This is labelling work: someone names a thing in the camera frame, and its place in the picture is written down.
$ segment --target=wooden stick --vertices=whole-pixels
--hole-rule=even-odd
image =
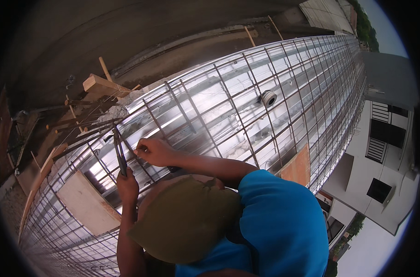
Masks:
[[[21,239],[21,234],[24,229],[25,220],[27,218],[28,212],[30,211],[31,204],[35,200],[35,196],[39,190],[39,187],[41,187],[42,182],[44,181],[45,177],[50,173],[51,167],[53,166],[53,157],[61,154],[67,147],[67,143],[64,143],[57,148],[53,148],[47,160],[43,164],[40,172],[33,181],[30,193],[28,194],[27,202],[25,203],[24,212],[22,213],[21,224],[19,225],[18,244]]]
[[[30,151],[30,153],[31,153],[31,156],[33,157],[33,159],[35,160],[35,163],[36,163],[36,165],[38,166],[39,171],[41,171],[41,167],[39,166],[39,163],[38,163],[38,161],[36,160],[35,155],[33,155],[33,151]]]
[[[76,118],[76,114],[74,114],[74,110],[73,110],[73,107],[72,107],[72,105],[69,105],[70,106],[70,110],[72,111],[72,114],[73,114],[73,117],[74,118]]]
[[[249,36],[250,42],[252,43],[253,47],[256,47],[255,42],[253,41],[252,36],[250,35],[250,32],[248,31],[246,26],[244,26],[244,30],[247,32],[247,35]]]
[[[140,87],[142,88],[142,86],[138,84],[138,85],[137,85],[137,86],[135,86],[132,90],[137,89],[137,88],[138,88],[138,86],[140,86]]]
[[[281,33],[278,30],[278,27],[276,27],[275,23],[273,22],[273,19],[268,15],[268,19],[270,19],[270,21],[272,22],[273,26],[275,27],[276,31],[278,32],[279,37],[281,38],[281,40],[284,40],[281,36]]]
[[[104,59],[102,57],[99,57],[99,62],[101,63],[102,70],[104,71],[105,76],[107,77],[107,80],[113,82],[112,76],[110,76],[110,73],[108,72],[108,69],[107,69],[107,67],[105,66],[105,63],[104,63]]]

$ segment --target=concrete debris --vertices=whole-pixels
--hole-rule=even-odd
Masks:
[[[117,102],[119,104],[118,106],[112,106],[109,108],[106,114],[99,117],[97,121],[103,122],[117,117],[126,117],[129,115],[129,112],[125,106],[129,105],[143,94],[144,92],[142,90],[135,90],[130,92],[126,97],[120,99]]]

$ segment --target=plywood board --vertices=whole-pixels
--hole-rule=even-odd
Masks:
[[[95,236],[121,224],[121,215],[80,171],[74,173],[56,195],[74,217]]]
[[[285,164],[279,171],[282,179],[297,182],[303,186],[310,182],[310,150],[308,144],[296,153],[296,155]]]
[[[95,74],[90,74],[82,85],[86,92],[95,93],[100,96],[126,97],[132,91],[131,89],[115,84]]]

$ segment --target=orange plywood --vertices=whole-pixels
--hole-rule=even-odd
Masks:
[[[279,171],[282,179],[297,182],[303,186],[310,182],[310,151],[308,144],[296,153],[296,155],[285,164]]]

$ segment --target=corrugated metal decking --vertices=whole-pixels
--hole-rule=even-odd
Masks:
[[[176,149],[243,160],[272,173],[308,143],[310,190],[316,193],[351,140],[366,88],[355,37],[286,40],[217,59],[159,86],[126,107],[130,115],[118,128],[132,147],[141,137],[163,137]],[[266,107],[261,93],[267,90],[276,100]],[[113,140],[103,138],[65,156],[67,163],[30,210],[20,247],[49,274],[119,275],[119,230],[94,237],[56,195],[80,170],[94,176],[98,191],[119,206]],[[141,197],[169,174],[149,164],[143,170],[135,160],[128,164]]]

